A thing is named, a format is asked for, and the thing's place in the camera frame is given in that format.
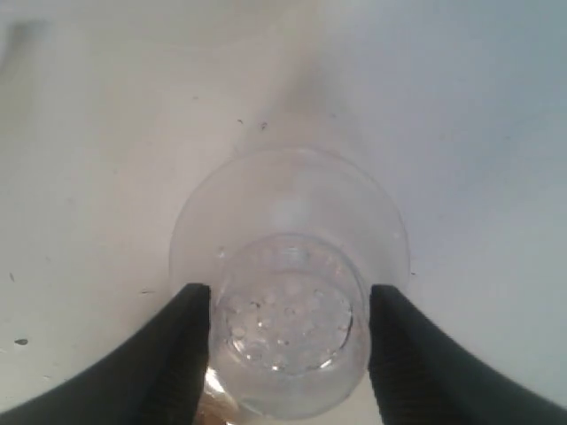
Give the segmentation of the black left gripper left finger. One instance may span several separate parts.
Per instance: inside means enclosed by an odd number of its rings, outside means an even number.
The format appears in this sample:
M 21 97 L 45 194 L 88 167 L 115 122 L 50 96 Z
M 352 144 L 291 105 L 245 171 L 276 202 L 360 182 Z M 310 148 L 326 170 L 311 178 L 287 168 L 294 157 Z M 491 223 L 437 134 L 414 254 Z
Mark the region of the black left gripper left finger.
M 185 285 L 119 348 L 3 424 L 191 424 L 208 361 L 210 290 Z

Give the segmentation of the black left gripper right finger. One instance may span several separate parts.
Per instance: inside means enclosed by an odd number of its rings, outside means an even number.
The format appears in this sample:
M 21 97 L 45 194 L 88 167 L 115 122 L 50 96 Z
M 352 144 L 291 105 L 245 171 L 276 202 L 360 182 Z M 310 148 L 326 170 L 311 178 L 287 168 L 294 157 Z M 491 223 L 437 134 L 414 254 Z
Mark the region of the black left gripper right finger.
M 385 424 L 564 424 L 566 411 L 446 335 L 397 288 L 369 300 L 369 379 Z

